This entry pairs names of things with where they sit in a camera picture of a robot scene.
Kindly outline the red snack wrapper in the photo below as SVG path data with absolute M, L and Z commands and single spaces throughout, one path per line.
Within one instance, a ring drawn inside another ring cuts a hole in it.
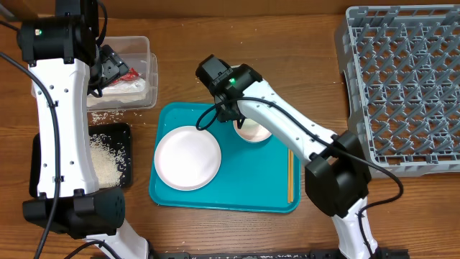
M 112 84 L 116 84 L 116 83 L 118 83 L 120 81 L 121 82 L 135 81 L 138 78 L 139 78 L 139 73 L 135 69 L 130 68 L 129 71 L 125 75 L 123 75 L 123 76 L 119 77 L 118 79 L 114 80 L 112 82 Z

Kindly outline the light green cup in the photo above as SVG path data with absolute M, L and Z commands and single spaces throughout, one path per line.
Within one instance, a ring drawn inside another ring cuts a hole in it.
M 262 129 L 262 125 L 258 124 L 252 119 L 243 119 L 237 124 L 237 127 L 241 131 L 259 131 Z

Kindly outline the small pink saucer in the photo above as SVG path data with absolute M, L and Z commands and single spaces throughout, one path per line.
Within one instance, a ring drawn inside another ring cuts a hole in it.
M 237 121 L 233 121 L 233 125 L 238 136 L 240 136 L 243 140 L 246 140 L 247 142 L 262 142 L 267 140 L 272 135 L 272 133 L 264 127 L 262 127 L 262 129 L 259 131 L 241 131 L 237 127 Z

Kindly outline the large pink plate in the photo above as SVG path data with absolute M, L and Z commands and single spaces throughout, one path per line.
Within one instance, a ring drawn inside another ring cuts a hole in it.
M 168 132 L 158 143 L 154 167 L 170 188 L 194 191 L 210 183 L 221 165 L 221 148 L 208 131 L 182 126 Z

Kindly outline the wooden chopstick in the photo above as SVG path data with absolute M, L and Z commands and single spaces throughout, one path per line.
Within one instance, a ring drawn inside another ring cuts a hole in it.
M 287 167 L 287 202 L 291 203 L 293 201 L 292 198 L 292 186 L 293 186 L 293 162 L 292 162 L 292 151 L 288 150 L 288 167 Z
M 288 164 L 288 202 L 293 203 L 294 196 L 294 154 L 289 150 L 289 164 Z

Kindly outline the food scraps and rice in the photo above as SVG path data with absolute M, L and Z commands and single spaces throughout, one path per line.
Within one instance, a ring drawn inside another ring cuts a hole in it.
M 90 136 L 90 149 L 93 167 L 101 188 L 121 185 L 125 178 L 128 162 L 126 148 L 121 142 L 112 142 L 112 137 L 105 134 Z

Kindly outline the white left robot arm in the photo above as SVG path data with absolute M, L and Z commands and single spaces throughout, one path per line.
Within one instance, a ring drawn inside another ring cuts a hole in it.
M 122 190 L 101 188 L 91 159 L 87 98 L 128 71 L 104 44 L 106 23 L 100 1 L 57 1 L 52 17 L 24 22 L 18 32 L 40 127 L 40 177 L 23 215 L 109 258 L 152 258 L 150 243 L 126 220 Z

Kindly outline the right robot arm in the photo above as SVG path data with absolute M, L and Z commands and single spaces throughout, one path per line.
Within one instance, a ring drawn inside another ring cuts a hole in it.
M 374 258 L 378 244 L 363 210 L 372 177 L 359 138 L 311 121 L 246 64 L 231 67 L 210 55 L 195 74 L 214 99 L 215 119 L 235 121 L 238 128 L 255 121 L 304 165 L 305 192 L 333 220 L 342 256 Z

